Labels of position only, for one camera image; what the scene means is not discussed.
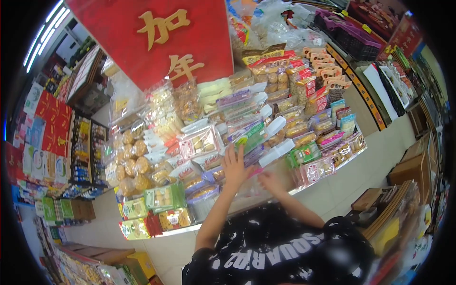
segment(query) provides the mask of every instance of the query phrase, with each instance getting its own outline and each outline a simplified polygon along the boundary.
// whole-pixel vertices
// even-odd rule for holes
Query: red banner
[[[233,74],[224,0],[68,0],[78,21],[141,89]]]

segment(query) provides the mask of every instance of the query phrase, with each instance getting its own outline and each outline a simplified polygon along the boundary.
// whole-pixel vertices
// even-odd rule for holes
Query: yellow box
[[[146,252],[135,252],[128,255],[127,258],[136,259],[139,262],[147,279],[152,278],[156,274],[154,266]]]

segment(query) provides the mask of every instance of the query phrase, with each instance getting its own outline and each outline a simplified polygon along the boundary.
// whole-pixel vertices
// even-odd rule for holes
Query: shelf label
[[[369,28],[369,26],[366,25],[366,24],[363,25],[363,29],[364,29],[366,32],[368,32],[368,33],[371,33],[371,32],[372,32],[371,28]]]

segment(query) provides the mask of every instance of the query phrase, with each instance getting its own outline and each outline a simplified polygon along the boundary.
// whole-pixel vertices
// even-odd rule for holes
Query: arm
[[[238,158],[236,158],[236,153],[234,152],[234,145],[231,144],[226,149],[225,156],[222,159],[222,167],[227,182],[198,231],[195,252],[202,248],[214,249],[234,196],[236,196],[242,183],[254,171],[252,166],[244,169],[243,145],[239,148]]]
[[[301,223],[316,228],[322,228],[325,225],[325,222],[320,216],[288,194],[287,190],[272,172],[264,171],[260,173],[258,175],[258,181],[282,204],[291,217],[297,218]]]

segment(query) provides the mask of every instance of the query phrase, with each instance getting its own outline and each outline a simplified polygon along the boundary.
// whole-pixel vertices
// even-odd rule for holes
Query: fluorescent light
[[[57,14],[57,16],[55,16],[55,18],[52,20],[51,24],[49,25],[49,27],[47,27],[46,29],[46,32],[44,32],[43,36],[41,37],[41,42],[44,42],[44,40],[46,39],[47,35],[49,34],[49,32],[51,31],[51,29],[54,27],[54,25],[56,24],[57,20],[60,18],[60,16],[65,12],[66,8],[63,7],[59,13]]]
[[[44,47],[46,46],[47,42],[49,41],[49,39],[51,38],[52,34],[56,31],[56,29],[52,29],[51,32],[49,33],[49,35],[47,35],[47,38],[46,40],[44,41],[43,45],[41,46],[40,48],[40,51],[38,52],[38,55],[40,56],[41,53],[43,52],[44,50]]]
[[[49,20],[52,18],[52,15],[57,11],[57,9],[60,7],[60,5],[63,3],[63,0],[60,0],[57,5],[52,9],[52,11],[49,13],[49,15],[46,18],[46,23],[49,22]]]
[[[30,56],[31,54],[31,51],[33,50],[33,47],[35,46],[36,44],[36,41],[38,40],[38,37],[40,36],[41,32],[44,30],[44,25],[41,27],[40,31],[36,34],[36,37],[35,37],[35,40],[33,41],[32,45],[30,46],[29,48],[29,52],[27,53],[27,56],[24,60],[24,66],[27,65],[27,60],[28,60],[28,57]]]
[[[70,9],[67,9],[65,11],[65,13],[63,13],[63,15],[60,17],[60,19],[57,21],[57,24],[56,24],[56,28],[58,27],[58,25],[60,25],[60,23],[63,21],[63,19],[65,19],[65,17],[70,13]]]
[[[35,60],[36,54],[38,53],[38,50],[40,49],[40,47],[41,47],[41,44],[39,43],[39,44],[36,46],[35,51],[33,52],[33,55],[32,55],[31,60],[30,60],[30,62],[29,62],[29,66],[27,66],[27,73],[30,72],[31,64],[32,64],[33,61]]]

